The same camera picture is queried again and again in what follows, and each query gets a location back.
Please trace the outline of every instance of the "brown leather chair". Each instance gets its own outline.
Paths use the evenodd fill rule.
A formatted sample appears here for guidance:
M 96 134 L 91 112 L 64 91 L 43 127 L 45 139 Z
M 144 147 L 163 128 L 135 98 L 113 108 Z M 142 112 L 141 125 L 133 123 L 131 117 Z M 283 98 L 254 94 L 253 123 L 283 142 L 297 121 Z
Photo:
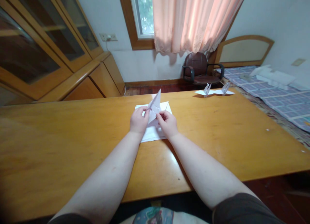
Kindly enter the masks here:
M 217 65 L 221 68 L 220 77 L 207 75 L 208 66 Z M 209 64 L 203 53 L 191 53 L 185 58 L 183 79 L 195 85 L 206 86 L 207 83 L 217 84 L 224 77 L 225 68 L 222 64 Z

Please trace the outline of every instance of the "baseboard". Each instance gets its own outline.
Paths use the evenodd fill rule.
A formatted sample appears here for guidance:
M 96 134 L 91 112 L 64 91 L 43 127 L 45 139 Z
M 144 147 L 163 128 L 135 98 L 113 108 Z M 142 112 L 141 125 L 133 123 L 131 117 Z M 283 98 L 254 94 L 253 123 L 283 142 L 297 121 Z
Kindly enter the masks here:
M 144 87 L 144 86 L 158 86 L 158 85 L 170 85 L 170 84 L 189 84 L 184 79 L 172 79 L 172 80 L 151 80 L 151 81 L 137 81 L 126 82 L 126 87 Z

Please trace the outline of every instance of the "chair backrest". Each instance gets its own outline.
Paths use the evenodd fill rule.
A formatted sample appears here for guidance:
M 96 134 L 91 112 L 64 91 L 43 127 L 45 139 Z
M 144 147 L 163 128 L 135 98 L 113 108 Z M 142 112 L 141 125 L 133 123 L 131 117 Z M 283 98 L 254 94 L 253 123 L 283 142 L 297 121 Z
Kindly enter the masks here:
M 207 57 L 203 53 L 190 53 L 186 56 L 184 66 L 191 66 L 194 68 L 195 76 L 206 73 L 207 69 Z M 190 76 L 190 70 L 185 70 L 185 76 Z

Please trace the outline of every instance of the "chair armrest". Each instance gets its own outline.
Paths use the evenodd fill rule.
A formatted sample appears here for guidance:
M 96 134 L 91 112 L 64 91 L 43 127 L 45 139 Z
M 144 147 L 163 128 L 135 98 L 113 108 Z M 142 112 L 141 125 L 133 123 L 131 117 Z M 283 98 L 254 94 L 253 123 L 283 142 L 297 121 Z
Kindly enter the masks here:
M 221 75 L 220 75 L 220 79 L 222 79 L 224 77 L 224 73 L 225 73 L 225 67 L 220 64 L 220 63 L 215 63 L 215 64 L 208 64 L 207 65 L 207 70 L 206 70 L 206 75 L 207 75 L 207 71 L 208 71 L 208 66 L 219 66 L 221 68 Z
M 194 82 L 194 77 L 195 77 L 195 71 L 194 68 L 191 66 L 182 66 L 183 68 L 183 79 L 185 79 L 185 70 L 186 68 L 189 68 L 191 70 L 191 82 Z

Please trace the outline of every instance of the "power outlet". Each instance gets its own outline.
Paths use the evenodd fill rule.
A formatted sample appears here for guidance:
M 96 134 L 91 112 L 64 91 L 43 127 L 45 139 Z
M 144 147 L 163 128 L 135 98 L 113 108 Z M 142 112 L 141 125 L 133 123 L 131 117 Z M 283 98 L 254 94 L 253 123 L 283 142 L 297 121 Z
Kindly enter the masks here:
M 115 33 L 100 33 L 99 34 L 102 41 L 117 41 L 117 37 Z
M 304 61 L 306 61 L 305 59 L 296 59 L 293 63 L 292 66 L 300 66 Z

